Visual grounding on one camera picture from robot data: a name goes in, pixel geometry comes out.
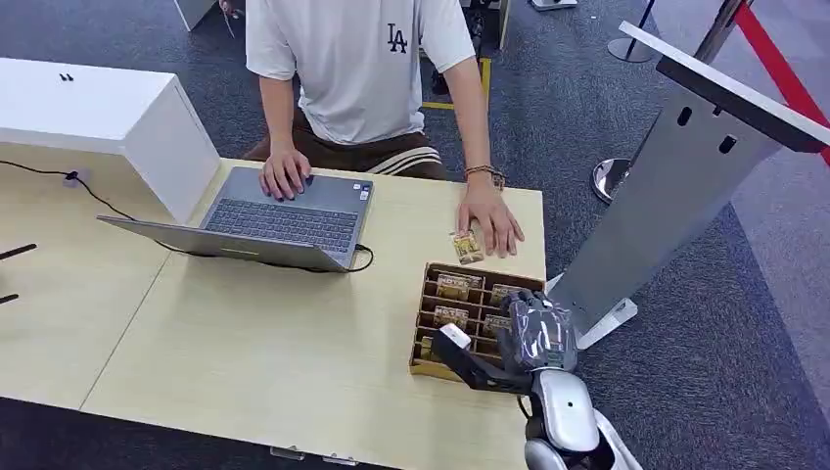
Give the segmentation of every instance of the person's right hand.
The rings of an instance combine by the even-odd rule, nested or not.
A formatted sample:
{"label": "person's right hand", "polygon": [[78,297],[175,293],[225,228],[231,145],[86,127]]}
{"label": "person's right hand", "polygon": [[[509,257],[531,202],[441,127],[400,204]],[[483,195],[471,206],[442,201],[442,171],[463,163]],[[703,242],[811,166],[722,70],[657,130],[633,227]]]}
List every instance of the person's right hand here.
{"label": "person's right hand", "polygon": [[311,165],[305,155],[293,145],[271,144],[271,156],[259,173],[259,186],[266,196],[282,201],[293,199],[303,191],[302,183],[311,175]]}

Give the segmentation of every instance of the striped shorts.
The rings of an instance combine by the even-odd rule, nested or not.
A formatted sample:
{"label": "striped shorts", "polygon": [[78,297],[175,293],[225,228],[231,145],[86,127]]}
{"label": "striped shorts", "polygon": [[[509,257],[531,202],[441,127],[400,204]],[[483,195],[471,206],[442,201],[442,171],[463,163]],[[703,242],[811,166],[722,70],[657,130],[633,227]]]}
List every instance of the striped shorts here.
{"label": "striped shorts", "polygon": [[[296,109],[293,137],[294,146],[308,158],[312,167],[446,179],[446,169],[438,151],[421,132],[367,144],[341,145],[317,137],[305,115]],[[268,154],[269,144],[263,141],[245,158],[264,162]]]}

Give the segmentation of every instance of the floor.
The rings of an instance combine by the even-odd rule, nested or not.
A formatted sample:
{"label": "floor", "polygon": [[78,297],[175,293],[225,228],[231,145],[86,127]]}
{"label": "floor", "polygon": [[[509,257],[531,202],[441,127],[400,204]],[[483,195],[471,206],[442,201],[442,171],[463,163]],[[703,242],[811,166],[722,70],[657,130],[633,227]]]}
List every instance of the floor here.
{"label": "floor", "polygon": [[[801,0],[809,12],[783,0],[756,4],[761,22],[775,24],[773,39],[830,110],[819,72],[827,71],[830,3]],[[508,50],[493,57],[493,159],[512,185],[543,191],[550,276],[567,266],[605,209],[587,186],[591,168],[631,156],[674,86],[653,63],[626,64],[605,50],[620,36],[620,21],[636,21],[643,7],[641,0],[583,0],[575,10],[540,14],[515,1]],[[715,0],[661,0],[646,29],[691,51],[715,10]],[[169,0],[30,0],[4,6],[0,31],[0,56],[177,73],[222,156],[241,155],[263,130],[244,42],[229,37],[216,12],[188,34]],[[740,33],[733,36],[715,66],[780,98]],[[425,113],[428,133],[458,178],[452,112]],[[830,252],[822,250],[830,174],[816,162],[782,154],[759,167],[712,226],[634,296],[638,316],[580,358],[595,406],[644,468],[830,468],[830,387],[821,370],[830,356],[822,342],[830,328],[822,316],[830,306],[823,271]],[[0,400],[0,467],[326,465]]]}

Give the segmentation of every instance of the gray carpet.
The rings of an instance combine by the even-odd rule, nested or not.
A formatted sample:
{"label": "gray carpet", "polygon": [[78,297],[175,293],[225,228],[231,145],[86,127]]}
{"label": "gray carpet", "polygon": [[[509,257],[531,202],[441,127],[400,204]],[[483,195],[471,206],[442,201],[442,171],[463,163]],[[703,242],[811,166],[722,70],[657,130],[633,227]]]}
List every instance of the gray carpet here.
{"label": "gray carpet", "polygon": [[[653,63],[605,50],[620,20],[642,8],[584,1],[539,14],[515,1],[509,49],[493,60],[493,159],[512,185],[543,191],[551,276],[605,208],[587,186],[591,168],[632,155],[673,86]],[[166,0],[32,0],[4,10],[2,56],[174,71],[221,155],[238,156],[260,136],[242,41],[216,13],[188,35]],[[457,178],[452,112],[426,115]],[[645,468],[830,468],[830,433],[731,207],[634,300],[637,317],[585,353],[579,373]],[[259,446],[0,400],[4,469],[280,465],[295,464]]]}

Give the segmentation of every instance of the yellow floor tape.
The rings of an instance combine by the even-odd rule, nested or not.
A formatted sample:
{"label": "yellow floor tape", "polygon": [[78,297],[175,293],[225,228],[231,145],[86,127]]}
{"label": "yellow floor tape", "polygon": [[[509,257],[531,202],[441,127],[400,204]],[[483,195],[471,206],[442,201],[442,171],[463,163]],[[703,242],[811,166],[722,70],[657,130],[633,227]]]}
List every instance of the yellow floor tape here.
{"label": "yellow floor tape", "polygon": [[[481,58],[482,62],[482,88],[484,89],[484,101],[487,103],[487,107],[489,108],[490,104],[490,62],[491,60],[487,57]],[[434,101],[425,102],[423,105],[424,108],[429,108],[431,110],[454,110],[455,107],[452,106],[452,103],[438,103]]]}

